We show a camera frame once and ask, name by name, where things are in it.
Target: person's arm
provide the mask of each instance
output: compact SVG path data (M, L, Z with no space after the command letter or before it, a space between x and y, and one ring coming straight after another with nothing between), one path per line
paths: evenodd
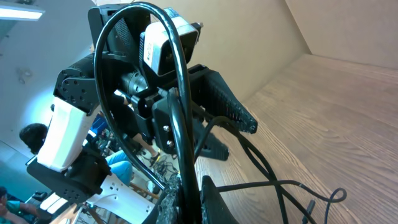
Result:
M24 212L27 212L27 213L29 213L29 214L31 214L31 215L34 215L34 216L40 218L40 215L39 215L39 213L37 212L36 206L34 206L34 205L32 205L32 204L29 204L29 203L22 203L22 202L21 202L21 203L19 204L19 209L22 210L22 211L24 211Z
M25 221L23 218L17 216L16 214L13 214L11 212L7 212L3 218L6 220L9 220L13 224L27 224L27 221Z

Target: teal shirt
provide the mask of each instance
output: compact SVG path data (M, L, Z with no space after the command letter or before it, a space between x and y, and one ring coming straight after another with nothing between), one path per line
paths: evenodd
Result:
M18 215L19 205L20 205L20 202L18 202L18 201L7 201L6 207L11 213ZM12 222L10 222L9 220L6 220L3 217L0 217L0 223L12 224Z

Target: seated person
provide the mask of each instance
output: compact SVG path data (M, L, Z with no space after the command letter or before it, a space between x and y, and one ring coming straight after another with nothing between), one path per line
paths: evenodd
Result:
M0 187L0 198L0 223L27 224L23 218L18 216L20 211L40 218L34 205L19 201L8 201L5 187Z

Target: floor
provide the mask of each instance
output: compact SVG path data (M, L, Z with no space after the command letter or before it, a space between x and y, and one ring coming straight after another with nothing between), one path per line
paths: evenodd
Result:
M279 179L294 179L329 197L338 187L348 198L333 204L328 223L396 223L398 220L398 71L303 55L244 102L259 121L248 139ZM198 178L216 185L262 181L238 141L214 133L230 148L227 162L200 158ZM314 197L285 187L307 207ZM240 223L282 223L273 187L222 196ZM326 203L313 217L323 223ZM291 223L302 214L290 203Z

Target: black hair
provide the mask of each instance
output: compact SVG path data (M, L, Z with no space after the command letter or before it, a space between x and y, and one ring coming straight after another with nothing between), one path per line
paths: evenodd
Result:
M19 137L29 147L31 153L36 155L44 144L48 130L44 124L34 123L24 127L19 132Z
M7 194L7 189L3 186L0 187L0 198Z

